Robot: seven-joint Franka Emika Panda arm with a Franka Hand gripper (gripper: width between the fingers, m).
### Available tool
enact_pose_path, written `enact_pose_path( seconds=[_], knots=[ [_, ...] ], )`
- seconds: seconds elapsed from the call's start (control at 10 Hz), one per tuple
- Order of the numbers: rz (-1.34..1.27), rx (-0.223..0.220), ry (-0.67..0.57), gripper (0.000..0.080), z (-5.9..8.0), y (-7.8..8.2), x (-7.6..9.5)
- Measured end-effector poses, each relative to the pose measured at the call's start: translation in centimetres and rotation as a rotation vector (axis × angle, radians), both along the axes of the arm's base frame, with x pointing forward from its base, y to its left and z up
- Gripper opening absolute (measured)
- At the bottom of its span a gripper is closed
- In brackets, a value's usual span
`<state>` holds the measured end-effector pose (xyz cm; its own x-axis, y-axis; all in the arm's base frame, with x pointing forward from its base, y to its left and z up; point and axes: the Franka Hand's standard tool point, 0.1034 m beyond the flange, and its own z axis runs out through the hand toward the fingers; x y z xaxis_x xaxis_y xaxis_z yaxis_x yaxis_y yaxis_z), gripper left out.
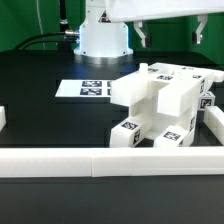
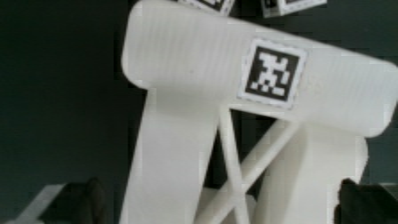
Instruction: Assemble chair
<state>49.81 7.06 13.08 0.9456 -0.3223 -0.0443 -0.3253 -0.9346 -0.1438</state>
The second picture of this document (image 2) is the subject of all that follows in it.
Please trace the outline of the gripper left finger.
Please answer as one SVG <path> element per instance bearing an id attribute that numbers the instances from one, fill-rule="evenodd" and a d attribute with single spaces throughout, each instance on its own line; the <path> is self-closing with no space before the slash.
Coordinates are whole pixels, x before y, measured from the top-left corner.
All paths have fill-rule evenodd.
<path id="1" fill-rule="evenodd" d="M 107 224 L 105 189 L 98 178 L 46 185 L 11 224 Z"/>

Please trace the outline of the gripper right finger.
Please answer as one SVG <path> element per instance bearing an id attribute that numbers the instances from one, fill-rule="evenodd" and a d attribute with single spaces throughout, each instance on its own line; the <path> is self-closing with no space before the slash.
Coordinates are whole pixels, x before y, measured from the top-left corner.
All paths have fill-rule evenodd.
<path id="1" fill-rule="evenodd" d="M 334 224 L 398 224 L 398 184 L 357 184 L 345 179 L 338 191 Z"/>

